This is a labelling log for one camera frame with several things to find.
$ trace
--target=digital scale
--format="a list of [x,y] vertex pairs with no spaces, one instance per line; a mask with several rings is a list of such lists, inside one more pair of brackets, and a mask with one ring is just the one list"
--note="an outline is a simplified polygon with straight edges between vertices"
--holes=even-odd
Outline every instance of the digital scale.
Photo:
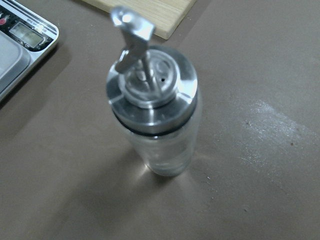
[[0,0],[0,101],[56,45],[58,28],[14,0]]

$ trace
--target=wooden cutting board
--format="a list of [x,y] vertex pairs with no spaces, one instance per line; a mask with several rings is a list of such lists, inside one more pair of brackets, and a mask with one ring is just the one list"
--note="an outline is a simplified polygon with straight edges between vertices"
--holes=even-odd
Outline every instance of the wooden cutting board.
[[132,8],[155,24],[155,34],[168,39],[196,0],[83,0],[106,12],[114,6]]

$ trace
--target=metal lever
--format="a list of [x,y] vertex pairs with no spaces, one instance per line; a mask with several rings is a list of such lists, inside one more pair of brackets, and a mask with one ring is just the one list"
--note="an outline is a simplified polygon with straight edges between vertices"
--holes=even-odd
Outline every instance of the metal lever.
[[115,70],[124,74],[141,60],[146,80],[152,81],[153,74],[149,66],[147,50],[155,25],[124,6],[114,7],[111,11],[111,19],[114,25],[121,29],[126,43],[115,65]]

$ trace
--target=brown tabletop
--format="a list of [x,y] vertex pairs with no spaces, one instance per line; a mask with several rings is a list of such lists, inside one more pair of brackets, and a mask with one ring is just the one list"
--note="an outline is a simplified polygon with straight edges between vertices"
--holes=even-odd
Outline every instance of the brown tabletop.
[[57,48],[0,105],[0,239],[318,240],[320,1],[198,0],[167,41],[194,64],[191,165],[154,175],[113,122],[124,46],[79,0],[20,0]]

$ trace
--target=stainless steel lid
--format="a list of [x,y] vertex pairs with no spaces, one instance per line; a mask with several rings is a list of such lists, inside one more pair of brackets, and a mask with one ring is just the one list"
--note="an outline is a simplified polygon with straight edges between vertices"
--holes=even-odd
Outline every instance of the stainless steel lid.
[[125,8],[115,7],[111,18],[123,33],[126,47],[107,76],[109,104],[131,131],[163,135],[182,127],[197,104],[197,74],[177,50],[150,46],[154,25]]

